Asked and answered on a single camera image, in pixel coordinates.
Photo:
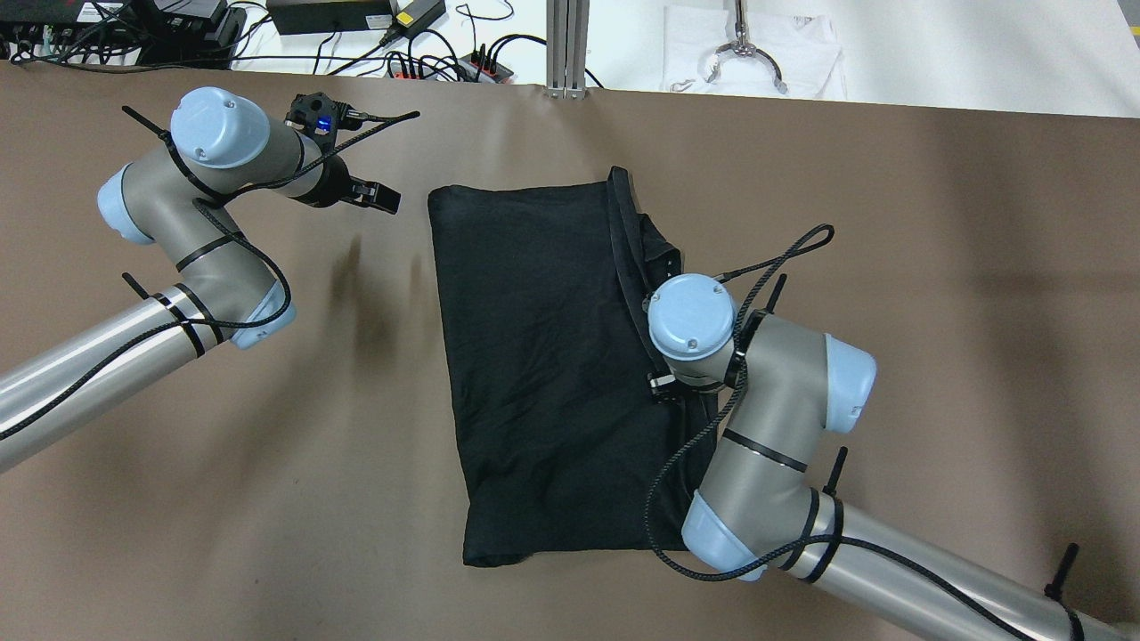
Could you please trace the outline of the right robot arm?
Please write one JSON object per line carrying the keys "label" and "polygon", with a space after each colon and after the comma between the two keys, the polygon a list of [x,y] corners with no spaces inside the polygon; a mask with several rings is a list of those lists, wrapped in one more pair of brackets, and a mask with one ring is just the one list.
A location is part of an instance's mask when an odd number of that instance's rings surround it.
{"label": "right robot arm", "polygon": [[673,380],[716,391],[717,435],[681,538],[707,565],[692,581],[758,581],[777,569],[927,640],[1135,640],[1062,603],[1068,550],[1042,591],[880,524],[805,474],[826,433],[848,433],[876,382],[876,358],[767,310],[736,320],[719,279],[682,273],[648,298],[648,328]]}

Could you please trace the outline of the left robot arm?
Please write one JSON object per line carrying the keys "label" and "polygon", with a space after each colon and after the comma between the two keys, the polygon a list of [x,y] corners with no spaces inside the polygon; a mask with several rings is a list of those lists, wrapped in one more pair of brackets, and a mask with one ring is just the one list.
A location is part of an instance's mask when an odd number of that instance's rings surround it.
{"label": "left robot arm", "polygon": [[294,320],[288,281],[226,206],[272,190],[306,206],[394,214],[399,194],[351,175],[342,153],[406,121],[327,94],[300,94],[285,117],[217,86],[185,94],[170,125],[150,127],[158,148],[119,169],[97,195],[103,222],[127,242],[158,248],[178,279],[138,289],[123,313],[5,373],[3,470],[215,346],[249,349]]}

